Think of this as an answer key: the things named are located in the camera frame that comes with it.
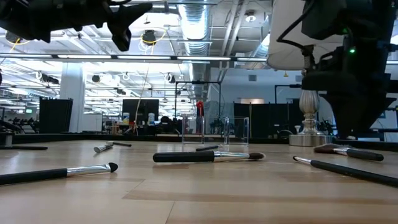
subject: metal ferrule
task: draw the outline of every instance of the metal ferrule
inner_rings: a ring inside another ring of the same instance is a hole
[[[294,159],[297,162],[301,162],[302,164],[311,165],[311,159],[304,159],[304,158],[297,157],[297,156],[295,156]]]
[[[113,147],[113,142],[112,143],[107,143],[104,146],[96,146],[96,147],[94,147],[94,151],[96,153],[100,153],[100,152],[105,151],[107,149],[110,149],[112,147]]]
[[[247,153],[233,153],[233,152],[219,152],[214,151],[215,162],[235,161],[239,159],[248,159],[250,157]]]
[[[111,167],[109,164],[95,165],[88,167],[77,167],[77,168],[67,168],[67,177],[72,177],[76,175],[86,175],[86,174],[100,174],[105,172],[111,172]]]
[[[348,156],[348,155],[347,155],[347,150],[348,150],[348,149],[350,149],[350,148],[348,148],[348,147],[339,147],[339,148],[333,149],[333,151],[334,151],[335,153],[337,153],[337,154],[341,154],[341,155],[344,155],[344,156]]]

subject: brush handle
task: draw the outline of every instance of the brush handle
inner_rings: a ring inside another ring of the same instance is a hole
[[[158,152],[154,162],[214,162],[214,152]]]
[[[68,171],[66,168],[23,172],[18,174],[4,174],[0,175],[0,185],[64,178],[67,177],[67,174]]]
[[[368,159],[373,161],[383,161],[384,156],[382,154],[374,153],[374,152],[366,152],[355,149],[347,149],[347,155],[350,157],[358,158],[358,159]]]
[[[202,151],[212,150],[212,149],[218,149],[218,146],[205,146],[205,147],[200,147],[200,148],[197,148],[197,152],[202,152]]]
[[[367,180],[371,182],[375,182],[378,184],[385,184],[393,187],[398,187],[398,179],[393,177],[388,177],[385,175],[374,174],[371,172],[366,172],[363,170],[357,170],[345,166],[339,166],[335,164],[330,164],[327,162],[315,161],[311,160],[311,166],[324,169],[330,172],[335,172],[337,174],[347,175],[350,177]]]
[[[19,150],[46,150],[45,146],[0,146],[0,150],[19,149]]]
[[[120,143],[120,142],[113,142],[113,144],[115,146],[127,146],[127,147],[131,147],[131,144],[125,144],[125,143]]]

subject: desk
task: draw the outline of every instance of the desk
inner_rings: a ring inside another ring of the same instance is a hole
[[[398,177],[398,154],[368,162],[310,148],[252,144],[264,161],[156,164],[155,152],[199,145],[125,142],[95,155],[103,141],[40,143],[40,152],[0,151],[0,174],[115,162],[112,174],[0,187],[0,219],[10,223],[398,223],[398,189],[296,163],[292,156]]]

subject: ceiling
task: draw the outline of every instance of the ceiling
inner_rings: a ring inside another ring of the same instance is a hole
[[[232,30],[237,27],[239,13],[242,5],[237,7],[236,16],[231,15],[231,9],[235,0],[219,0],[210,5],[210,17],[208,28],[210,29],[209,56],[220,56],[224,37],[227,33],[228,21],[234,19]],[[154,3],[156,8],[162,8],[161,4]],[[177,10],[176,4],[169,4],[171,12]],[[243,19],[238,29],[237,38],[233,44],[231,55],[247,54],[252,52],[264,40],[261,27],[267,15],[272,12],[271,1],[249,0],[246,12],[253,10],[255,21],[247,22]],[[130,27],[132,39],[130,49],[120,52],[113,44],[112,35],[106,24],[97,29],[95,26],[86,26],[82,31],[74,29],[58,30],[52,32],[51,43],[32,40],[22,41],[22,45],[15,45],[6,40],[6,31],[0,29],[0,53],[20,54],[103,54],[103,55],[186,55],[181,18],[174,13],[147,13],[136,20]],[[159,40],[153,46],[142,43],[141,35],[145,30],[154,30]],[[22,97],[27,101],[33,101],[36,105],[39,96],[58,97],[59,85],[44,83],[41,74],[49,75],[62,82],[62,61],[46,60],[21,60],[17,58],[0,59],[0,68],[3,74],[3,98]],[[121,110],[122,97],[154,97],[161,100],[161,114],[174,113],[174,88],[175,85],[166,81],[168,75],[173,75],[177,81],[191,81],[189,63],[125,63],[125,62],[82,62],[83,70],[87,75],[86,83],[86,110],[102,111],[106,114],[118,114]],[[220,69],[212,64],[210,78],[217,81]],[[99,75],[101,82],[92,81],[93,75]],[[248,75],[257,75],[257,82],[249,82]],[[295,72],[275,72],[273,70],[246,70],[241,68],[229,68],[226,71],[223,85],[275,85],[296,83]],[[31,88],[12,88],[15,86],[32,86]],[[116,93],[113,87],[124,89],[126,94]],[[17,101],[2,101],[2,105],[16,105]],[[195,111],[195,97],[191,84],[185,85],[178,97],[178,113],[189,114]]]

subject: white column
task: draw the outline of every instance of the white column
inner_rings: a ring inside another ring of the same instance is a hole
[[[60,99],[73,99],[69,131],[80,133],[85,109],[86,75],[82,63],[63,63]]]

